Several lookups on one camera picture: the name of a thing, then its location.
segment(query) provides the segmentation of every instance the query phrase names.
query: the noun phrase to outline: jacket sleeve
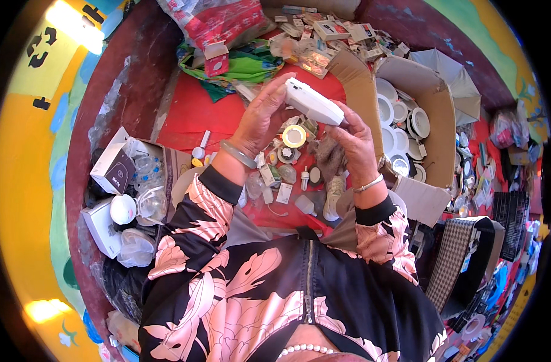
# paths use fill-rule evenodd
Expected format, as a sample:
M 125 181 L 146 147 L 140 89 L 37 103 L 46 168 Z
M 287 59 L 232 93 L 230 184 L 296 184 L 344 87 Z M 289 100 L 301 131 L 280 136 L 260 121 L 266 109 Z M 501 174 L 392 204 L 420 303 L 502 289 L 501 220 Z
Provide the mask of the jacket sleeve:
M 170 233 L 159 242 L 149 280 L 201 270 L 227 239 L 234 205 L 242 189 L 212 166 L 201 175 L 196 174 L 172 220 L 166 225 Z
M 356 208 L 356 236 L 357 251 L 364 260 L 392 266 L 393 270 L 418 285 L 414 254 L 408 251 L 408 221 L 389 196 L 366 210 Z

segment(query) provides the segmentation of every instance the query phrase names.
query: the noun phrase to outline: zipper pull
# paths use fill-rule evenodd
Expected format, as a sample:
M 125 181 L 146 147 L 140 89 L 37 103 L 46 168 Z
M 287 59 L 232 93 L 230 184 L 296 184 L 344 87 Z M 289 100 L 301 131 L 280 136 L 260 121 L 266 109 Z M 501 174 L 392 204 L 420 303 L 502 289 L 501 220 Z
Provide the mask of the zipper pull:
M 304 323 L 311 324 L 312 323 L 311 297 L 309 295 L 304 296 L 304 302 L 306 304 L 306 317 L 304 318 Z

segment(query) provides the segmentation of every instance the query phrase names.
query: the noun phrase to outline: zipper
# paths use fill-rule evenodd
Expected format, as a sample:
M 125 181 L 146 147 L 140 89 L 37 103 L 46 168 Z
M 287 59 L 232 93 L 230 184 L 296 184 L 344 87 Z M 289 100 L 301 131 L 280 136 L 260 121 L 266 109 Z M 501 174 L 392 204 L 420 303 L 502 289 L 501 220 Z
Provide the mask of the zipper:
M 304 302 L 306 304 L 306 317 L 304 318 L 304 323 L 312 324 L 312 303 L 311 303 L 311 285 L 312 285 L 312 274 L 314 264 L 314 241 L 310 240 L 310 253 L 308 255 L 308 272 L 306 276 L 306 295 L 304 296 Z

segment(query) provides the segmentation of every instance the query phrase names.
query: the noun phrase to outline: woman's left hand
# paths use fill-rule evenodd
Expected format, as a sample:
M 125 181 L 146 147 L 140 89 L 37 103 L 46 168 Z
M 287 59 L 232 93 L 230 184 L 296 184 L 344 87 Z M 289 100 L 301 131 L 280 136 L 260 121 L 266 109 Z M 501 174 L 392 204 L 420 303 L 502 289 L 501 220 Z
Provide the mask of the woman's left hand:
M 254 159 L 272 141 L 288 118 L 301 114 L 298 110 L 287 110 L 284 103 L 285 82 L 296 75 L 286 73 L 271 81 L 245 110 L 231 144 L 249 158 Z

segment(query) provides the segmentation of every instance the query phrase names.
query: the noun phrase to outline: pearl necklace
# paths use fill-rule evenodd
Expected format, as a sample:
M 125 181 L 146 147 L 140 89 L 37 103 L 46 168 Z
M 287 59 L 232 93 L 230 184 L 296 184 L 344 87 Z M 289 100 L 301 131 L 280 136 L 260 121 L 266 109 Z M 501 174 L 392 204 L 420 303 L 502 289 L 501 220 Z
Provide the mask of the pearl necklace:
M 318 345 L 307 345 L 305 343 L 302 343 L 300 345 L 289 346 L 284 348 L 284 350 L 281 351 L 281 353 L 279 354 L 278 359 L 281 358 L 281 356 L 286 356 L 288 353 L 292 353 L 295 351 L 303 351 L 303 350 L 315 351 L 323 354 L 335 353 L 331 348 L 321 347 Z

